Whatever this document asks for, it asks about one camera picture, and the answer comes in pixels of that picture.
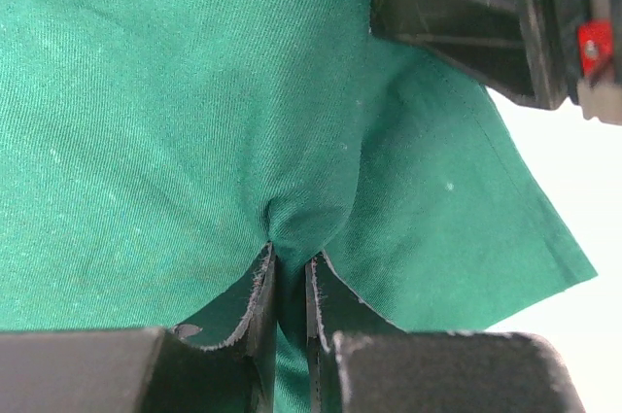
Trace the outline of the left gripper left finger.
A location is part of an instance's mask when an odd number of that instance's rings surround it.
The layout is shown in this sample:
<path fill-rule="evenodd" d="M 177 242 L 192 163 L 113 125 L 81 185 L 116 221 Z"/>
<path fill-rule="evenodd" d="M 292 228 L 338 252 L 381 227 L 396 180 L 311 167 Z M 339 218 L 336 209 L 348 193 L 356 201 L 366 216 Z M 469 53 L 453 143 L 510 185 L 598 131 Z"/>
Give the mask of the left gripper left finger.
<path fill-rule="evenodd" d="M 2 333 L 2 411 L 272 411 L 275 263 L 171 328 Z"/>

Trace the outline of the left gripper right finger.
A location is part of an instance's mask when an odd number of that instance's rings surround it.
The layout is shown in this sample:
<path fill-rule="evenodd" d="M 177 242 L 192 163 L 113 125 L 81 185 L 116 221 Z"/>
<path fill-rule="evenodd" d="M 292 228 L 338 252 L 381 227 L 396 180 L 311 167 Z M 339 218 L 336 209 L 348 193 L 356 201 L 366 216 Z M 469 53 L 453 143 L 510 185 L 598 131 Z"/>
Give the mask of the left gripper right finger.
<path fill-rule="evenodd" d="M 585 407 L 559 353 L 520 332 L 407 332 L 320 253 L 305 266 L 314 412 L 553 413 Z"/>

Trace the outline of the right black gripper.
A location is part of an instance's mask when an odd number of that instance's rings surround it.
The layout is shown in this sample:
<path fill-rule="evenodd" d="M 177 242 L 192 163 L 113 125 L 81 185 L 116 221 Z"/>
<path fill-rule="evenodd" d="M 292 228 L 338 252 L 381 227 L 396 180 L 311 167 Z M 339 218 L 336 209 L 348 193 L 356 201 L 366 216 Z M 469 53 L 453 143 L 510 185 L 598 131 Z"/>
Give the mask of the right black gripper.
<path fill-rule="evenodd" d="M 370 31 L 517 105 L 621 120 L 621 0 L 371 0 Z"/>

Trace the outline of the dark green surgical cloth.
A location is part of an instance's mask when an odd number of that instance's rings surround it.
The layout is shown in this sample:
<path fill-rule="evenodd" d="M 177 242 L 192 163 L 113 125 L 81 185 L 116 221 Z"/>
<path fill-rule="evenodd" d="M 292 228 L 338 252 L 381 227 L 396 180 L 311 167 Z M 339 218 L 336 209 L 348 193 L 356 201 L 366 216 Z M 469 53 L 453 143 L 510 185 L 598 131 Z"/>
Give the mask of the dark green surgical cloth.
<path fill-rule="evenodd" d="M 307 260 L 407 330 L 481 330 L 596 272 L 484 87 L 369 0 L 1 0 L 1 327 L 172 326 L 266 243 L 275 408 L 309 408 Z"/>

